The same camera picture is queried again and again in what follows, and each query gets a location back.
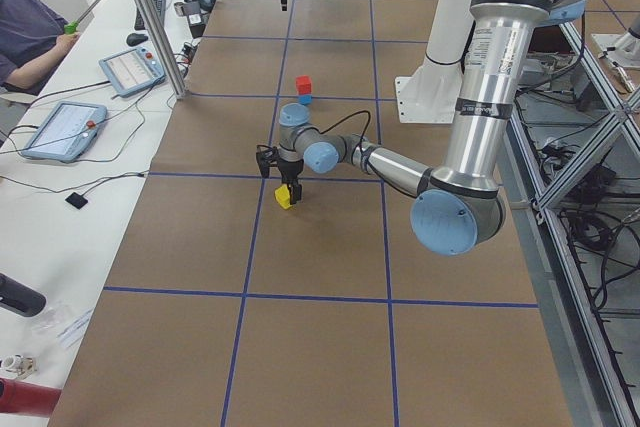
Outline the yellow block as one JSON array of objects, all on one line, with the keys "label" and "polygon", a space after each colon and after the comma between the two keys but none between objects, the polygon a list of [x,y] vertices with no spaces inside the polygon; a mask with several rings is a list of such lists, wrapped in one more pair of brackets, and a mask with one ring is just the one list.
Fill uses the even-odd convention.
[{"label": "yellow block", "polygon": [[274,198],[277,204],[284,210],[288,210],[294,205],[291,191],[286,184],[282,184],[275,189]]}]

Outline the blue block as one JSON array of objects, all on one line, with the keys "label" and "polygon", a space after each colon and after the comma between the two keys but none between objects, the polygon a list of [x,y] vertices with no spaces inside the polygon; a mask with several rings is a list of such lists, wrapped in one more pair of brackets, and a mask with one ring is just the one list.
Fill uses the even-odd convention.
[{"label": "blue block", "polygon": [[302,94],[298,96],[298,101],[302,105],[309,105],[312,102],[313,96],[311,94]]}]

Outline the red block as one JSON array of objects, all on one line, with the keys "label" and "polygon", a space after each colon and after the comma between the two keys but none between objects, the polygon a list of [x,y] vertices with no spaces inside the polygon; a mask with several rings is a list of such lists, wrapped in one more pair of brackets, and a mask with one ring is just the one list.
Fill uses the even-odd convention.
[{"label": "red block", "polygon": [[312,80],[307,75],[297,76],[295,78],[295,86],[299,96],[312,94]]}]

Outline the black keyboard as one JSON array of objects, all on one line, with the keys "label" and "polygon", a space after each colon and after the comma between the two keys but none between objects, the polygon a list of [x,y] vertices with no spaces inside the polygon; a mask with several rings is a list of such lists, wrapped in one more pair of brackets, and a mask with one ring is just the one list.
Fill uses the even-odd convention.
[{"label": "black keyboard", "polygon": [[[157,17],[161,24],[164,23],[165,20],[165,6],[167,0],[152,0],[152,6],[157,14]],[[136,16],[134,21],[134,30],[142,31],[146,29],[146,25],[144,19],[142,17],[142,13],[139,9],[136,10]]]}]

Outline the black computer mouse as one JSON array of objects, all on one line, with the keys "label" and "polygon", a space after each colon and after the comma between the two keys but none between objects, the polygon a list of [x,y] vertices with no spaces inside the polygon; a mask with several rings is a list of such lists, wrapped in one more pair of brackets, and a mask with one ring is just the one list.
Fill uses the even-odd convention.
[{"label": "black computer mouse", "polygon": [[143,33],[131,33],[126,37],[126,44],[129,47],[135,47],[148,40],[148,36]]}]

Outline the upper teach pendant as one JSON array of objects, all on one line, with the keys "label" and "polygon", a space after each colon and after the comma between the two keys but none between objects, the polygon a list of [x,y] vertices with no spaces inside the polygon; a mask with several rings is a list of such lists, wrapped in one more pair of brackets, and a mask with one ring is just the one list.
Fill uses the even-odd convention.
[{"label": "upper teach pendant", "polygon": [[165,71],[156,56],[142,47],[134,47],[98,62],[119,97],[130,97],[165,79]]}]

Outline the teach pendant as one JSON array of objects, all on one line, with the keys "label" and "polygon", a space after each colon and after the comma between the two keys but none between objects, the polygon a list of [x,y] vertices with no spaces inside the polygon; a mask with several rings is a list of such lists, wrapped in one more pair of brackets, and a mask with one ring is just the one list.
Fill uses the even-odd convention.
[{"label": "teach pendant", "polygon": [[98,62],[119,97],[130,97],[165,79],[165,71],[156,56],[142,47],[134,47]]},{"label": "teach pendant", "polygon": [[20,150],[29,159],[70,163],[95,140],[108,110],[103,105],[61,101]]}]

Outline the small black square pad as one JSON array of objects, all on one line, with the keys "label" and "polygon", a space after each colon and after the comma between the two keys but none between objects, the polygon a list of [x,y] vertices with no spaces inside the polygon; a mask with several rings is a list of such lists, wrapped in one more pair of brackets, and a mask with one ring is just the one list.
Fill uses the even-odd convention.
[{"label": "small black square pad", "polygon": [[87,197],[77,192],[72,192],[71,194],[69,194],[65,198],[65,201],[77,210],[84,208],[88,204]]}]

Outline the lower teach pendant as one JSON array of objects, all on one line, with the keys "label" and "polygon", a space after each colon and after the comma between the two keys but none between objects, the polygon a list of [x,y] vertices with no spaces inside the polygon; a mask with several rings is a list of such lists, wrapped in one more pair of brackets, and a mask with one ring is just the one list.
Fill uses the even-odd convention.
[{"label": "lower teach pendant", "polygon": [[95,140],[108,110],[103,105],[61,101],[20,150],[29,159],[70,163]]}]

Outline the seated person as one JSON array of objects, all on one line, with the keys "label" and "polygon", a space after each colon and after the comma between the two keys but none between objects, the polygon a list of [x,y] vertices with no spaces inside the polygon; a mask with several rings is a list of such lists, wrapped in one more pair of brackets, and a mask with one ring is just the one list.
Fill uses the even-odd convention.
[{"label": "seated person", "polygon": [[1,87],[37,95],[79,39],[40,0],[1,0]]}]

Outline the black bottle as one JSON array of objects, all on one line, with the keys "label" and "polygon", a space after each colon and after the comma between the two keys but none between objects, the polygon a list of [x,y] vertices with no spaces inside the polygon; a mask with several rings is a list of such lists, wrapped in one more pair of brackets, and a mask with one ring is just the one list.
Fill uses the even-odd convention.
[{"label": "black bottle", "polygon": [[1,275],[1,307],[22,317],[34,317],[46,305],[46,297],[30,287]]}]

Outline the red bottle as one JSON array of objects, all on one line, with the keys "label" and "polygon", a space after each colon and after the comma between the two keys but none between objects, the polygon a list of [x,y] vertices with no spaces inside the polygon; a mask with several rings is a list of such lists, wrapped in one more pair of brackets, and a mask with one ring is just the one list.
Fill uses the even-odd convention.
[{"label": "red bottle", "polygon": [[50,417],[62,390],[13,379],[1,379],[1,412],[22,416]]}]

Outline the aluminium frame post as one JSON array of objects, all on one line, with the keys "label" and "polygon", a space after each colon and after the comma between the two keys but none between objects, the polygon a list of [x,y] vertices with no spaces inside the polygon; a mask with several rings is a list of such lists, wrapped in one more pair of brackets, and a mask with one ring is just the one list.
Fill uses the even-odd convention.
[{"label": "aluminium frame post", "polygon": [[142,13],[150,39],[164,67],[173,92],[177,99],[182,99],[187,93],[186,84],[173,55],[169,38],[164,30],[164,24],[160,23],[152,6],[152,0],[134,0],[134,2]]}]

